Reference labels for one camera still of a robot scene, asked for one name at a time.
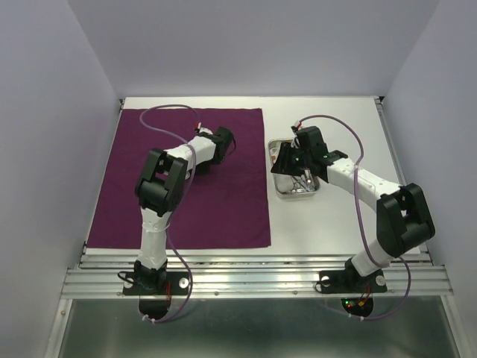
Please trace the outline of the stainless steel tray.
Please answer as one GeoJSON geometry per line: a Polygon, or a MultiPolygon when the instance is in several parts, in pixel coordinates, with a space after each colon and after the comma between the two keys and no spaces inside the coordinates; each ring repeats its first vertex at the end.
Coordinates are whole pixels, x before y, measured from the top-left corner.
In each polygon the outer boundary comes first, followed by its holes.
{"type": "MultiPolygon", "coordinates": [[[[283,142],[292,142],[292,139],[273,139],[268,143],[268,153],[271,165],[275,164],[280,146],[283,142]]],[[[320,183],[316,176],[305,172],[301,176],[279,175],[272,173],[274,189],[277,196],[285,200],[299,200],[312,197],[319,189],[320,183]]]]}

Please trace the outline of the steel forceps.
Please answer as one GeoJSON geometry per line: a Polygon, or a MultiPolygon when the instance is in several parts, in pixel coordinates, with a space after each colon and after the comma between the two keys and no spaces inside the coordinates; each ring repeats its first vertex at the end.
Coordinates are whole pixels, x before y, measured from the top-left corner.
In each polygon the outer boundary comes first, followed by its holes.
{"type": "Polygon", "coordinates": [[[304,176],[293,178],[296,183],[296,192],[315,192],[318,188],[313,178],[305,178],[304,176]]]}

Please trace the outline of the purple cloth mat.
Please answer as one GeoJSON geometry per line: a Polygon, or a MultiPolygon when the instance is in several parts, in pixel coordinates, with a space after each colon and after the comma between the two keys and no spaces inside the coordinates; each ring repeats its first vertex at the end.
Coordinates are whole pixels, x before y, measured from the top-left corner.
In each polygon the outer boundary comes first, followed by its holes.
{"type": "Polygon", "coordinates": [[[233,132],[236,149],[204,175],[196,174],[174,214],[171,238],[178,249],[266,248],[271,243],[265,131],[256,109],[123,110],[95,209],[88,248],[137,249],[142,217],[134,189],[149,151],[190,140],[201,122],[233,132]]]}

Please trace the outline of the white gauze pad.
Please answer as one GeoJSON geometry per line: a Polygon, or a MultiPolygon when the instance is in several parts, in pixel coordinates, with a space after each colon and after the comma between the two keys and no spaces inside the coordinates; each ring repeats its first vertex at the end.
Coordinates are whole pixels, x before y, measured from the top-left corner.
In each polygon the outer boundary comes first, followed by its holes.
{"type": "Polygon", "coordinates": [[[288,175],[277,175],[277,192],[281,195],[293,192],[296,189],[296,183],[292,176],[288,175]]]}

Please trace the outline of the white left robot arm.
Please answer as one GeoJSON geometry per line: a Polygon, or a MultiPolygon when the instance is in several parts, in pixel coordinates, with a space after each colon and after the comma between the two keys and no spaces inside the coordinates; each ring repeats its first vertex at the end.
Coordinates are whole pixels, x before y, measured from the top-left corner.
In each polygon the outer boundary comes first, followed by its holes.
{"type": "Polygon", "coordinates": [[[192,182],[197,166],[222,163],[235,142],[233,133],[224,127],[214,132],[201,127],[195,131],[193,139],[175,148],[150,150],[136,184],[142,235],[133,282],[151,294],[165,288],[167,229],[186,183],[192,182]]]}

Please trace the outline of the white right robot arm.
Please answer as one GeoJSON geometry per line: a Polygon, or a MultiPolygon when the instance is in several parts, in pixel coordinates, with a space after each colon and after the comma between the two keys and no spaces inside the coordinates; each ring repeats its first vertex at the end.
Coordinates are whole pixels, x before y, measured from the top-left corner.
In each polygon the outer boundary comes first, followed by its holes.
{"type": "Polygon", "coordinates": [[[403,186],[361,169],[345,153],[330,151],[316,126],[295,125],[292,130],[294,140],[281,144],[272,173],[296,177],[309,172],[353,195],[357,210],[366,204],[376,214],[376,238],[365,242],[363,251],[348,259],[342,270],[321,274],[322,293],[360,292],[375,285],[392,261],[435,235],[420,186],[403,186]]]}

